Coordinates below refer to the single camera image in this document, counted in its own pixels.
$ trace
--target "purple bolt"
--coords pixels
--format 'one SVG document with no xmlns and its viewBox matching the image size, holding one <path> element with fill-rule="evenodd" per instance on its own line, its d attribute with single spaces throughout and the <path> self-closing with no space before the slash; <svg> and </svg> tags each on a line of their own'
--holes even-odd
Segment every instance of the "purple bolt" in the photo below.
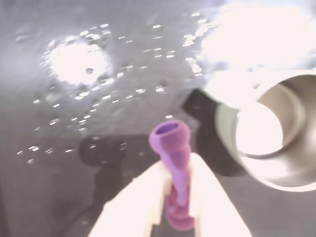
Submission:
<svg viewBox="0 0 316 237">
<path fill-rule="evenodd" d="M 167 219 L 177 230 L 190 230 L 194 227 L 194 219 L 189 216 L 190 130 L 182 121 L 167 121 L 151 132 L 149 143 L 172 173 L 173 186 L 166 201 Z"/>
</svg>

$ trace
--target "metal cylinder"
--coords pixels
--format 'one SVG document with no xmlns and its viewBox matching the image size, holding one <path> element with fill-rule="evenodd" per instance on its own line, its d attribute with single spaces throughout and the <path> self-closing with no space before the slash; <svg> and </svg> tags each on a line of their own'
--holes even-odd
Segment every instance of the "metal cylinder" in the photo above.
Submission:
<svg viewBox="0 0 316 237">
<path fill-rule="evenodd" d="M 215 125 L 220 139 L 233 158 L 260 182 L 285 191 L 315 190 L 316 76 L 294 74 L 263 82 L 256 90 L 254 101 L 241 108 L 219 104 Z M 256 154 L 237 146 L 241 113 L 250 103 L 260 103 L 277 117 L 282 131 L 278 149 Z M 262 126 L 262 130 L 270 126 L 268 120 L 256 125 Z"/>
</svg>

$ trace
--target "purple screw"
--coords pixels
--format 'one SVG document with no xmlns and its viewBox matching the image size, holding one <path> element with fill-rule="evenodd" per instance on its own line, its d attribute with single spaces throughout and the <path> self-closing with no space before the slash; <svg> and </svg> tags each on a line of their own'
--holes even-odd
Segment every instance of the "purple screw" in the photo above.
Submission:
<svg viewBox="0 0 316 237">
<path fill-rule="evenodd" d="M 161 123 L 149 136 L 152 149 L 172 173 L 173 186 L 166 200 L 167 219 L 173 228 L 180 231 L 194 227 L 194 219 L 189 216 L 189 142 L 188 126 L 177 120 Z"/>
</svg>

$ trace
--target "gray surface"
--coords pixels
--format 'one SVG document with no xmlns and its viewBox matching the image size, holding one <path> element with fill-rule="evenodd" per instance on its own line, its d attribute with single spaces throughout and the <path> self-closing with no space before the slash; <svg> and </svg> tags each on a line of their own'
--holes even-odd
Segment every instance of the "gray surface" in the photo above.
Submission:
<svg viewBox="0 0 316 237">
<path fill-rule="evenodd" d="M 213 7 L 221 4 L 219 0 L 0 2 L 0 183 L 5 207 L 0 215 L 2 237 L 59 237 L 63 230 L 65 237 L 85 237 L 102 204 L 158 159 L 148 146 L 147 136 L 166 115 L 183 119 L 196 131 L 195 149 L 210 164 L 224 158 L 226 152 L 217 146 L 212 126 L 205 130 L 209 133 L 197 131 L 199 119 L 180 109 L 190 89 L 204 82 L 202 77 L 194 77 L 185 61 L 196 55 L 200 45 L 182 47 L 183 36 L 197 28 L 197 19 L 191 14 L 201 11 L 199 18 L 211 19 Z M 40 65 L 41 58 L 51 40 L 78 35 L 104 23 L 112 32 L 104 50 L 114 73 L 130 64 L 133 70 L 77 101 L 74 94 L 78 88 L 49 77 L 47 65 Z M 157 24 L 163 25 L 158 33 L 152 29 Z M 156 47 L 162 48 L 163 57 L 155 58 L 154 51 L 143 52 Z M 170 50 L 175 50 L 174 58 L 165 57 Z M 157 93 L 156 86 L 162 84 L 166 91 Z M 140 88 L 146 91 L 135 92 Z M 50 94 L 53 100 L 47 99 Z M 82 118 L 109 94 L 111 100 L 100 104 L 82 134 L 82 126 L 71 119 Z M 131 94 L 135 96 L 129 101 L 126 97 Z M 201 113 L 210 115 L 207 109 Z M 57 124 L 49 125 L 57 118 Z M 207 126 L 212 118 L 200 121 Z M 100 139 L 93 149 L 91 137 L 95 136 Z M 39 150 L 33 152 L 28 149 L 31 146 L 39 146 Z M 46 154 L 51 147 L 53 152 Z M 248 175 L 219 178 L 254 236 L 315 236 L 315 192 L 272 190 Z M 155 227 L 153 236 L 191 237 L 193 232 L 175 232 L 164 220 Z"/>
</svg>

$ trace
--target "water droplet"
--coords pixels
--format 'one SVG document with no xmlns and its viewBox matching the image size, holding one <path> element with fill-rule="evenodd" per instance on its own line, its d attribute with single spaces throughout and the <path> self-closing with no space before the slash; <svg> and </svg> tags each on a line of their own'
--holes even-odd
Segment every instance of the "water droplet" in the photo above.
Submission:
<svg viewBox="0 0 316 237">
<path fill-rule="evenodd" d="M 144 93 L 146 90 L 145 89 L 137 89 L 135 90 L 138 94 Z"/>
<path fill-rule="evenodd" d="M 163 85 L 156 86 L 156 92 L 162 92 L 162 91 L 165 91 L 165 90 L 166 90 L 166 87 L 163 86 Z"/>
<path fill-rule="evenodd" d="M 155 25 L 155 26 L 153 26 L 153 29 L 159 29 L 161 27 L 162 27 L 162 25 Z"/>
<path fill-rule="evenodd" d="M 54 118 L 54 119 L 52 119 L 52 120 L 49 122 L 49 125 L 54 125 L 54 124 L 58 123 L 59 121 L 60 121 L 59 118 Z"/>
<path fill-rule="evenodd" d="M 162 39 L 162 38 L 164 38 L 164 36 L 156 36 L 156 37 L 154 37 L 154 40 L 158 40 L 158 39 Z"/>
<path fill-rule="evenodd" d="M 39 104 L 39 103 L 40 103 L 39 99 L 33 100 L 33 104 Z"/>
<path fill-rule="evenodd" d="M 76 43 L 76 41 L 77 41 L 76 36 L 68 36 L 67 38 L 65 38 L 66 44 L 73 44 L 73 43 Z"/>
<path fill-rule="evenodd" d="M 76 94 L 76 99 L 77 100 L 80 100 L 82 99 L 83 97 L 89 95 L 89 88 L 87 85 L 84 85 L 84 84 L 81 84 L 79 87 L 78 87 L 78 90 L 77 90 L 77 94 Z"/>
<path fill-rule="evenodd" d="M 32 150 L 33 152 L 36 152 L 39 150 L 39 147 L 38 146 L 31 146 L 29 147 L 29 150 Z"/>
<path fill-rule="evenodd" d="M 207 18 L 203 18 L 203 19 L 200 19 L 200 20 L 198 20 L 198 24 L 204 24 L 204 23 L 206 23 L 207 22 Z"/>
<path fill-rule="evenodd" d="M 88 129 L 86 127 L 81 127 L 81 128 L 79 128 L 79 132 L 82 135 L 86 135 L 88 133 Z"/>
<path fill-rule="evenodd" d="M 120 73 L 117 74 L 117 78 L 121 78 L 121 77 L 123 77 L 123 76 L 124 76 L 124 73 L 122 73 L 122 72 L 120 72 Z"/>
<path fill-rule="evenodd" d="M 101 37 L 97 34 L 88 34 L 85 36 L 85 38 L 89 45 L 93 45 L 93 44 L 98 45 L 101 41 Z"/>
<path fill-rule="evenodd" d="M 102 83 L 102 85 L 110 85 L 114 82 L 113 77 L 108 73 L 102 73 L 97 80 Z"/>
<path fill-rule="evenodd" d="M 127 147 L 127 145 L 126 145 L 125 142 L 122 142 L 122 143 L 120 143 L 120 145 L 119 145 L 119 149 L 120 149 L 120 150 L 125 150 L 126 147 Z"/>
<path fill-rule="evenodd" d="M 86 35 L 88 35 L 89 34 L 89 31 L 82 31 L 81 33 L 80 33 L 80 36 L 86 36 Z"/>
<path fill-rule="evenodd" d="M 98 89 L 101 89 L 101 87 L 95 86 L 95 87 L 92 88 L 92 91 L 96 91 L 96 90 L 98 90 Z"/>
<path fill-rule="evenodd" d="M 88 75 L 92 74 L 93 71 L 94 71 L 93 68 L 86 68 L 86 69 L 85 69 L 85 73 L 87 73 Z"/>
<path fill-rule="evenodd" d="M 101 100 L 107 100 L 107 99 L 109 99 L 110 97 L 111 97 L 111 95 L 106 95 L 106 96 L 102 97 Z"/>
<path fill-rule="evenodd" d="M 15 39 L 15 42 L 22 43 L 22 42 L 28 40 L 29 38 L 30 38 L 29 36 L 17 36 Z"/>
<path fill-rule="evenodd" d="M 52 153 L 52 152 L 53 152 L 53 148 L 49 148 L 49 149 L 47 149 L 47 150 L 45 151 L 46 154 L 50 154 L 50 153 Z"/>
<path fill-rule="evenodd" d="M 133 68 L 133 65 L 127 65 L 127 66 L 126 66 L 126 70 L 127 70 L 127 71 L 130 71 L 132 68 Z"/>
<path fill-rule="evenodd" d="M 109 27 L 109 24 L 102 24 L 102 25 L 100 25 L 100 28 L 102 28 L 102 29 L 105 29 L 105 28 L 108 28 Z"/>
<path fill-rule="evenodd" d="M 200 16 L 201 15 L 201 13 L 199 13 L 199 12 L 195 12 L 195 13 L 192 13 L 192 15 L 191 16 Z"/>
</svg>

